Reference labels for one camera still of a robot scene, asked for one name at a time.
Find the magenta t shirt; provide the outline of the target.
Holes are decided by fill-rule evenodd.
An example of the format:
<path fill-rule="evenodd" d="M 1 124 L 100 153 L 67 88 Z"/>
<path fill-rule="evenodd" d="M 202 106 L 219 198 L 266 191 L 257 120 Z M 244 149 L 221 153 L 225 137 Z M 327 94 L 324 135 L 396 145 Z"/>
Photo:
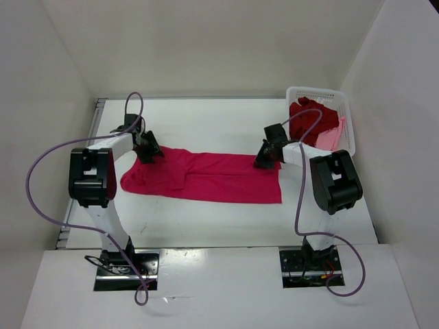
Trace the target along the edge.
<path fill-rule="evenodd" d="M 191 153 L 163 147 L 153 163 L 136 160 L 123 174 L 121 188 L 128 193 L 204 202 L 280 204 L 279 171 L 254 166 L 246 154 Z"/>

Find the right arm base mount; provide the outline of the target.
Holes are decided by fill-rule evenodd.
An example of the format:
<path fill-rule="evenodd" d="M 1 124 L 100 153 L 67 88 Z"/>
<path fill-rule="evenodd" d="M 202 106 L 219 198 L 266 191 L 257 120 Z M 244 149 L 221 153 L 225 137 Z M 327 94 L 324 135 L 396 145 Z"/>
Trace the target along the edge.
<path fill-rule="evenodd" d="M 320 260 L 305 260 L 300 247 L 279 249 L 284 289 L 344 286 L 342 266 L 337 250 Z"/>

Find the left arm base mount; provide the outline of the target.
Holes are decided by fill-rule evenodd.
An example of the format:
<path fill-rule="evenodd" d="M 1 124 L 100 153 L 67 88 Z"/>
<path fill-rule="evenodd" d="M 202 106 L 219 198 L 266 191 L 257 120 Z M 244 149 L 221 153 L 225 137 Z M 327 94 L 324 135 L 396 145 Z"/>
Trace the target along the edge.
<path fill-rule="evenodd" d="M 157 290 L 160 251 L 136 249 L 131 257 L 148 290 Z M 86 255 L 84 259 L 97 268 L 94 291 L 135 291 L 141 285 L 135 270 L 118 253 L 102 252 L 99 256 Z"/>

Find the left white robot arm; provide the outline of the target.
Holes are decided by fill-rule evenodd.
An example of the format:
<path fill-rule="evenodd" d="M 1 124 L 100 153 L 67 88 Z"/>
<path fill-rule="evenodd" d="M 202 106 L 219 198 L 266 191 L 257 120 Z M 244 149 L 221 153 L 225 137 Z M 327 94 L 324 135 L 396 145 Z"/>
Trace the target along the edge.
<path fill-rule="evenodd" d="M 135 270 L 137 257 L 130 236 L 123 229 L 114 203 L 117 192 L 115 162 L 134 151 L 142 165 L 154 164 L 164 154 L 152 131 L 145 131 L 145 120 L 126 114 L 123 125 L 112 135 L 86 148 L 71 151 L 69 195 L 85 209 L 94 228 L 102 235 L 102 258 L 120 273 Z"/>

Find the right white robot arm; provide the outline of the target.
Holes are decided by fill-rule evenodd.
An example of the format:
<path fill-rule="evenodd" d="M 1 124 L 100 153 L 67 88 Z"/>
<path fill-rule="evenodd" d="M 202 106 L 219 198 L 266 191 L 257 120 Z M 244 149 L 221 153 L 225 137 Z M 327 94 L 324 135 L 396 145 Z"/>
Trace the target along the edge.
<path fill-rule="evenodd" d="M 301 141 L 289 141 L 280 123 L 265 127 L 264 132 L 255 167 L 272 169 L 282 162 L 302 168 L 294 231 L 302 237 L 302 264 L 308 269 L 317 269 L 333 253 L 335 236 L 347 211 L 363 196 L 351 155 L 346 150 L 319 151 Z M 302 232 L 300 213 L 307 189 L 312 192 L 318 218 L 307 219 L 308 230 Z"/>

